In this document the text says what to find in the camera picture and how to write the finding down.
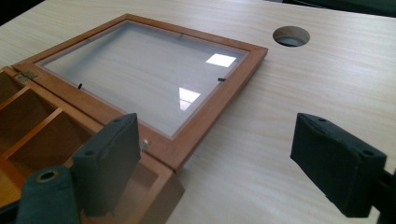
wooden table surface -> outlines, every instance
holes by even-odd
[[[396,168],[396,19],[261,0],[47,0],[0,27],[12,65],[123,13],[267,47],[268,55],[186,163],[168,223],[375,223],[346,218],[290,159],[298,112],[323,117]],[[310,41],[278,45],[274,30]]]

